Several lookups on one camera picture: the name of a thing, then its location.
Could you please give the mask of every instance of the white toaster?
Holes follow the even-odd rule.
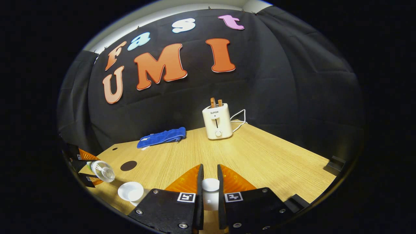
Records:
[[[211,106],[206,107],[202,110],[202,116],[209,139],[223,139],[233,135],[227,103],[223,103],[222,106],[215,104],[214,108]]]

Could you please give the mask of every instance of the white cup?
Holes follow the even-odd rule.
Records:
[[[220,181],[214,178],[202,181],[202,197],[204,200],[204,210],[218,210]]]
[[[137,206],[143,196],[144,189],[138,182],[127,182],[122,184],[117,192],[121,199]]]

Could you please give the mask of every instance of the screw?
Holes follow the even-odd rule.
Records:
[[[180,223],[180,224],[178,224],[178,226],[179,226],[180,228],[183,228],[183,229],[188,228],[188,225],[187,225],[187,224],[185,224],[185,223]]]

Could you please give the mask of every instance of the orange letter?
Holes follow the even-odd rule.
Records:
[[[228,55],[227,45],[229,40],[223,38],[213,38],[205,41],[211,46],[212,54],[214,55],[213,72],[230,72],[235,70],[235,65],[231,63]]]
[[[114,71],[117,84],[117,90],[115,94],[111,93],[111,74],[106,76],[103,80],[105,100],[110,104],[118,102],[121,98],[121,95],[123,94],[123,78],[121,77],[121,72],[123,71],[123,69],[124,66],[121,66]]]
[[[119,44],[114,50],[112,50],[109,54],[108,54],[108,63],[107,63],[107,67],[105,68],[105,70],[107,71],[116,61],[116,56],[119,56],[121,53],[121,48],[123,47],[127,42],[123,42],[121,44]]]
[[[182,44],[171,44],[166,46],[160,53],[159,60],[153,58],[149,53],[137,56],[134,62],[137,64],[139,72],[139,83],[137,90],[149,88],[152,82],[147,79],[146,72],[150,78],[158,84],[162,78],[163,68],[166,68],[166,74],[163,77],[165,81],[172,81],[185,78],[188,74],[182,69],[181,57],[179,50]]]

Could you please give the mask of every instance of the white cylinder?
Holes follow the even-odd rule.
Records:
[[[220,181],[214,178],[202,181],[202,197],[204,200],[204,210],[218,210]]]

